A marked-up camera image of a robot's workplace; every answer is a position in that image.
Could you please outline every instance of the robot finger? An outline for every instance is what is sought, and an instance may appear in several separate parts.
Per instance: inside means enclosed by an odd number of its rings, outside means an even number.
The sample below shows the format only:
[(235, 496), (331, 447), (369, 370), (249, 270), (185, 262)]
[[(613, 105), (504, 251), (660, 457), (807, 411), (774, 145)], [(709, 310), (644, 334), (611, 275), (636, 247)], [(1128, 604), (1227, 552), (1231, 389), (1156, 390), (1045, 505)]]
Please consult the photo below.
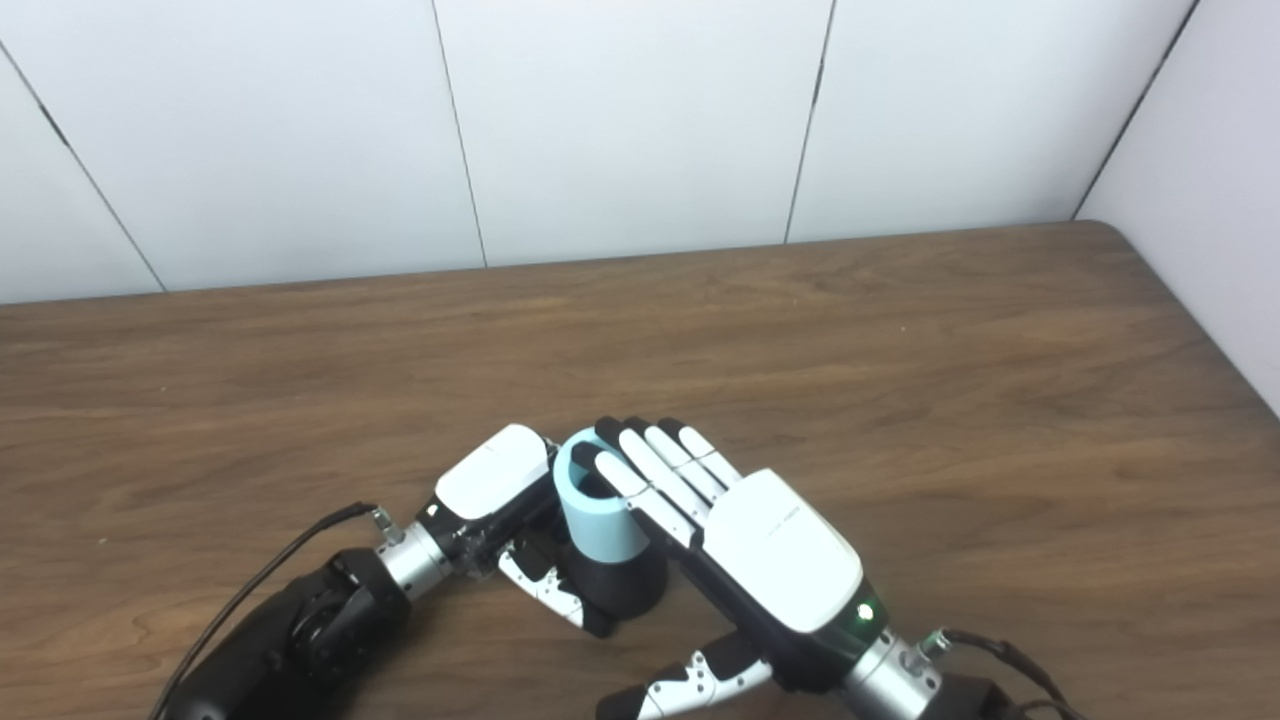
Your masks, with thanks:
[(671, 438), (662, 428), (649, 424), (641, 418), (627, 418), (625, 424), (649, 443), (667, 465), (689, 483), (708, 502), (714, 503), (727, 489), (707, 468), (694, 460), (692, 455)]
[(613, 623), (591, 603), (584, 602), (572, 583), (561, 575), (559, 568), (532, 543), (507, 543), (498, 556), (498, 570), (573, 626), (598, 638), (607, 638), (613, 632)]
[(573, 462), (599, 474), (626, 501), (627, 511), (637, 520), (643, 519), (639, 524), (650, 538), (659, 542), (669, 539), (689, 550), (698, 525), (626, 461), (588, 443), (573, 446), (572, 452)]
[(640, 471), (640, 475), (667, 496), (671, 503), (680, 509), (686, 518), (698, 525), (707, 521), (710, 505), (694, 492), (689, 483), (672, 471), (671, 466), (649, 447), (649, 443), (639, 433), (616, 418), (605, 416), (595, 421), (595, 434), (620, 450)]
[(762, 685), (771, 676), (768, 662), (735, 630), (694, 652), (686, 665), (664, 667), (646, 684), (600, 700), (595, 706), (595, 717), (668, 717), (723, 702)]
[(658, 427), (663, 429), (673, 441), (676, 441), (681, 447), (685, 448), (689, 455), (696, 460), (708, 473), (710, 473), (722, 486), (726, 488), (732, 487), (742, 479), (742, 474), (737, 471), (723, 455), (716, 450), (716, 446), (707, 442), (703, 433), (698, 432), (690, 425), (681, 423), (675, 418), (663, 418), (658, 420)]

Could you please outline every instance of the black base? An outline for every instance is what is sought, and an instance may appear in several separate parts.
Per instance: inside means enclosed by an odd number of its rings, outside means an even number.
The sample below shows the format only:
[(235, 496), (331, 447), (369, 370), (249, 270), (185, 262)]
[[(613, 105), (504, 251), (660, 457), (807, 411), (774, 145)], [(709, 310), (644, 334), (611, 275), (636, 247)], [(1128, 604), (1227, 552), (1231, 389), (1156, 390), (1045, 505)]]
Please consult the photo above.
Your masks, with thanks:
[(920, 720), (1001, 720), (1011, 705), (996, 683), (947, 673)]
[(571, 544), (563, 568), (579, 596), (614, 620), (644, 615), (667, 592), (667, 556), (653, 543), (625, 562), (598, 562)]

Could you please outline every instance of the panel seam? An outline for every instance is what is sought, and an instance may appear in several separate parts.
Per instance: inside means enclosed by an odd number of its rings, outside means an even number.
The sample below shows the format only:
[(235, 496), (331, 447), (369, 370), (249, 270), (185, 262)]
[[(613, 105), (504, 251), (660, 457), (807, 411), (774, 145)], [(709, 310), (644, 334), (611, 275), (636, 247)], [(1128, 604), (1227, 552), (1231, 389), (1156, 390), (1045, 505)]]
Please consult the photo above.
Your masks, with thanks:
[(13, 58), (13, 54), (9, 53), (9, 49), (5, 47), (3, 40), (0, 40), (0, 54), (3, 54), (6, 60), (9, 60), (9, 65), (13, 68), (15, 73), (18, 73), (18, 79), (22, 81), (22, 85), (27, 88), (27, 92), (31, 94), (32, 100), (36, 101), (36, 105), (40, 108), (40, 111), (44, 113), (45, 119), (49, 120), (49, 124), (52, 128), (54, 133), (63, 142), (63, 145), (67, 146), (67, 151), (70, 152), (72, 159), (76, 160), (76, 165), (79, 167), (81, 173), (84, 174), (84, 178), (88, 181), (90, 187), (92, 187), (93, 192), (97, 193), (97, 199), (102, 201), (102, 205), (106, 208), (106, 211), (110, 213), (111, 219), (115, 220), (115, 225), (120, 228), (122, 233), (124, 233), (125, 240), (129, 241), (129, 245), (133, 247), (133, 251), (138, 255), (138, 259), (142, 260), (142, 265), (147, 269), (147, 273), (151, 274), (151, 279), (156, 281), (156, 284), (160, 286), (160, 292), (169, 292), (169, 288), (164, 284), (164, 281), (160, 279), (160, 274), (156, 273), (155, 266), (151, 265), (151, 260), (147, 259), (147, 255), (146, 252), (142, 251), (142, 247), (138, 245), (138, 241), (133, 238), (133, 233), (129, 232), (129, 228), (124, 225), (124, 220), (120, 219), (120, 214), (115, 211), (115, 206), (111, 205), (111, 201), (106, 199), (106, 193), (102, 192), (101, 186), (99, 186), (97, 181), (93, 179), (93, 173), (88, 172), (88, 168), (84, 165), (84, 160), (81, 159), (79, 152), (76, 151), (76, 147), (72, 146), (70, 140), (63, 132), (61, 127), (59, 127), (58, 122), (54, 120), (52, 113), (49, 111), (49, 108), (40, 99), (40, 94), (36, 92), (35, 87), (32, 87), (31, 81), (27, 79), (27, 74), (22, 72), (22, 68), (18, 65), (18, 61)]
[(827, 12), (827, 32), (822, 36), (822, 55), (818, 56), (818, 72), (813, 81), (813, 99), (809, 101), (809, 118), (804, 123), (804, 140), (800, 141), (800, 160), (796, 164), (796, 183), (791, 188), (791, 206), (787, 209), (787, 227), (782, 231), (782, 245), (791, 242), (791, 220), (796, 214), (796, 199), (800, 197), (800, 178), (804, 174), (804, 156), (809, 151), (809, 131), (813, 128), (813, 114), (818, 109), (818, 95), (822, 92), (822, 76), (827, 69), (827, 45), (831, 42), (831, 26), (836, 20), (836, 3), (831, 0)]
[(1156, 78), (1160, 76), (1160, 70), (1165, 69), (1165, 63), (1169, 60), (1169, 55), (1172, 54), (1174, 46), (1183, 37), (1183, 31), (1187, 29), (1187, 23), (1190, 22), (1192, 15), (1196, 13), (1196, 8), (1199, 6), (1199, 0), (1192, 0), (1189, 8), (1187, 8), (1187, 14), (1183, 15), (1183, 22), (1179, 23), (1178, 31), (1174, 32), (1174, 37), (1170, 38), (1169, 46), (1165, 47), (1165, 54), (1161, 55), (1160, 61), (1156, 63), (1156, 69), (1152, 70), (1151, 77), (1147, 78), (1147, 85), (1142, 88), (1138, 95), (1138, 100), (1134, 101), (1133, 108), (1129, 109), (1129, 117), (1124, 119), (1124, 124), (1120, 126), (1120, 132), (1116, 133), (1115, 140), (1111, 141), (1111, 147), (1107, 149), (1107, 154), (1102, 156), (1102, 163), (1098, 165), (1098, 170), (1093, 173), (1093, 179), (1084, 188), (1084, 195), (1080, 196), (1080, 201), (1075, 205), (1075, 211), (1071, 213), (1071, 219), (1076, 220), (1080, 217), (1080, 210), (1084, 209), (1084, 204), (1089, 200), (1089, 193), (1093, 192), (1093, 187), (1098, 184), (1098, 178), (1102, 177), (1102, 172), (1107, 169), (1107, 164), (1111, 161), (1111, 156), (1115, 155), (1116, 147), (1120, 147), (1120, 142), (1124, 140), (1126, 132), (1129, 132), (1129, 126), (1133, 123), (1133, 118), (1138, 114), (1138, 109), (1142, 108), (1143, 101), (1147, 100), (1147, 94), (1151, 92), (1151, 87), (1156, 85)]
[(489, 252), (484, 246), (484, 231), (480, 229), (480, 210), (476, 208), (476, 191), (471, 184), (471, 164), (467, 161), (467, 145), (462, 140), (462, 122), (458, 120), (458, 101), (453, 96), (453, 77), (449, 74), (449, 59), (444, 53), (444, 31), (440, 29), (440, 13), (431, 0), (431, 19), (435, 22), (435, 40), (440, 45), (440, 63), (444, 65), (444, 86), (449, 91), (449, 109), (453, 110), (453, 128), (458, 133), (458, 150), (462, 152), (462, 173), (467, 178), (467, 197), (471, 199), (471, 218), (476, 224), (476, 240), (480, 241), (480, 261), (489, 266)]

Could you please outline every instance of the fingertip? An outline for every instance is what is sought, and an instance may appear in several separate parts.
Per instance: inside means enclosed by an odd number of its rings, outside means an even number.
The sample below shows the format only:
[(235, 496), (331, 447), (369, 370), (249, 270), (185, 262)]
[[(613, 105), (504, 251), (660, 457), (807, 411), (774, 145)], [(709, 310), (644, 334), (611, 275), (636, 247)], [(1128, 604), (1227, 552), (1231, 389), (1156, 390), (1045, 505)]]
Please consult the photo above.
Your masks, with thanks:
[(581, 465), (588, 470), (594, 470), (595, 457), (602, 452), (604, 451), (589, 442), (580, 442), (573, 446), (573, 450), (570, 451), (570, 457), (576, 465)]
[(621, 445), (618, 438), (625, 429), (627, 429), (627, 427), (612, 415), (605, 415), (595, 421), (595, 434), (613, 447), (618, 447)]
[(645, 430), (653, 427), (653, 424), (650, 424), (649, 420), (645, 420), (644, 418), (639, 418), (636, 415), (627, 418), (626, 420), (622, 421), (622, 424), (640, 433), (640, 437), (644, 437)]
[(658, 427), (662, 428), (664, 433), (671, 436), (672, 439), (680, 442), (680, 430), (685, 429), (687, 425), (675, 418), (663, 418), (658, 420)]
[(632, 685), (595, 703), (595, 720), (636, 720), (644, 707), (648, 691), (644, 685)]

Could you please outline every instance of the robotic arm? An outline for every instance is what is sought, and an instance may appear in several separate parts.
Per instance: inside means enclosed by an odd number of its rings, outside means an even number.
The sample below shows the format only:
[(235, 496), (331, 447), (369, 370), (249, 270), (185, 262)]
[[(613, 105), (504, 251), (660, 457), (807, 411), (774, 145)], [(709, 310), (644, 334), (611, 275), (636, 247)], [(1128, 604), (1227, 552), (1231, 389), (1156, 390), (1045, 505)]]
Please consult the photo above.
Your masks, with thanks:
[(449, 575), (494, 569), (598, 637), (612, 624), (558, 577), (534, 538), (558, 520), (549, 474), (554, 447), (507, 425), (436, 483), (407, 528), (372, 511), (385, 542), (348, 548), (250, 612), (174, 687), (165, 720), (289, 720), (314, 716), (407, 624), (411, 606)]
[[(783, 689), (837, 693), (861, 720), (1002, 720), (1030, 707), (1080, 717), (1012, 646), (940, 630), (920, 646), (888, 614), (852, 547), (773, 470), (739, 473), (694, 428), (602, 418), (616, 452), (571, 450), (625, 500), (736, 630), (599, 702), (599, 720), (649, 720), (714, 705), (772, 678)], [(1014, 706), (992, 682), (938, 673), (954, 642), (984, 644), (1052, 696)]]

